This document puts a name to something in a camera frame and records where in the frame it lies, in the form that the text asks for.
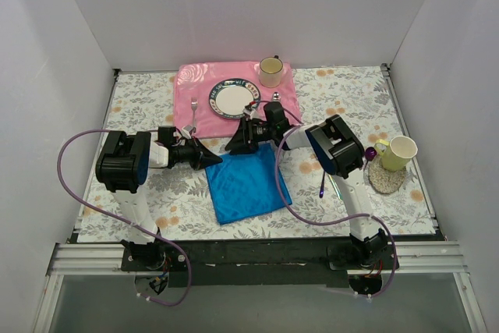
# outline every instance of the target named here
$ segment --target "tabletop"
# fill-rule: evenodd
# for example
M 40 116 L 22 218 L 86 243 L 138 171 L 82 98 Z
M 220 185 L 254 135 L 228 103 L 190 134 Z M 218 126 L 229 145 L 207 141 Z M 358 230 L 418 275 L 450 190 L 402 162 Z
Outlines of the tabletop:
M 119 75 L 106 129 L 135 133 L 173 125 L 172 73 L 122 73 Z M 379 139 L 402 134 L 401 124 L 380 67 L 326 67 L 294 69 L 303 122 L 319 122 L 339 114 L 364 147 Z M 229 138 L 202 140 L 215 154 L 224 154 Z M 322 169 L 311 148 L 286 151 L 281 172 L 293 201 L 293 208 L 313 221 L 332 221 L 346 216 L 346 209 L 328 181 L 324 198 L 319 198 Z M 413 163 L 401 188 L 390 195 L 376 193 L 364 172 L 374 214 L 382 218 L 393 234 L 434 234 L 426 198 Z M 284 208 L 270 214 L 219 225 L 215 217 L 205 171 L 193 171 L 188 164 L 173 169 L 150 169 L 143 188 L 153 219 L 161 235 L 172 240 L 303 238 L 348 236 L 348 222 L 332 226 L 307 225 Z M 112 195 L 95 175 L 87 200 L 120 214 Z M 78 242 L 118 242 L 128 239 L 130 227 L 88 207 L 82 210 Z

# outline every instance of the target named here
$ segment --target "round woven coaster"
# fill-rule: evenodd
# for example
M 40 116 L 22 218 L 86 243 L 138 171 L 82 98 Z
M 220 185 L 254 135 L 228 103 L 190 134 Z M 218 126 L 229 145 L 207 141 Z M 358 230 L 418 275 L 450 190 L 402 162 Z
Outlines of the round woven coaster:
M 376 156 L 369 164 L 369 182 L 372 187 L 382 194 L 391 194 L 398 190 L 404 183 L 407 168 L 404 167 L 400 171 L 390 172 L 381 165 L 381 157 Z

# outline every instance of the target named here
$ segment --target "gray floor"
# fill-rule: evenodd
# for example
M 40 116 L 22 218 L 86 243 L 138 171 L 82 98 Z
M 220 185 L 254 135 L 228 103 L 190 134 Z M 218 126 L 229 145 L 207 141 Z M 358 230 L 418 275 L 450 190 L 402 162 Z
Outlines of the gray floor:
M 167 308 L 136 297 L 132 276 L 66 276 L 51 332 L 470 331 L 452 275 L 397 275 L 392 286 L 372 303 L 316 285 L 205 286 Z

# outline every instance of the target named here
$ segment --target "wall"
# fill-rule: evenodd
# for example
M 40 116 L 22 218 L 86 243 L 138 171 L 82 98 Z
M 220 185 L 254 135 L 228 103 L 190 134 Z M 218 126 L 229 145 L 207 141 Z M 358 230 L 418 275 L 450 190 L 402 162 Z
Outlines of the wall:
M 423 0 L 76 0 L 113 68 L 391 62 Z
M 79 205 L 58 183 L 64 140 L 101 127 L 112 70 L 74 0 L 0 0 L 0 331 L 30 331 L 55 242 Z M 97 139 L 65 158 L 83 192 Z
M 499 0 L 426 0 L 393 63 L 438 221 L 499 331 Z

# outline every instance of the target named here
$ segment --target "white plate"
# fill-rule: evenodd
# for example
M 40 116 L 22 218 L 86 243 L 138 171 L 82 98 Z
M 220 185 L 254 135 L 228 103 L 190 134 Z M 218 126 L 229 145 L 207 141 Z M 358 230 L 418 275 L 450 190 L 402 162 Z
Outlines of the white plate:
M 226 119 L 240 119 L 242 110 L 251 101 L 260 100 L 260 91 L 253 83 L 241 78 L 217 83 L 210 92 L 210 107 Z

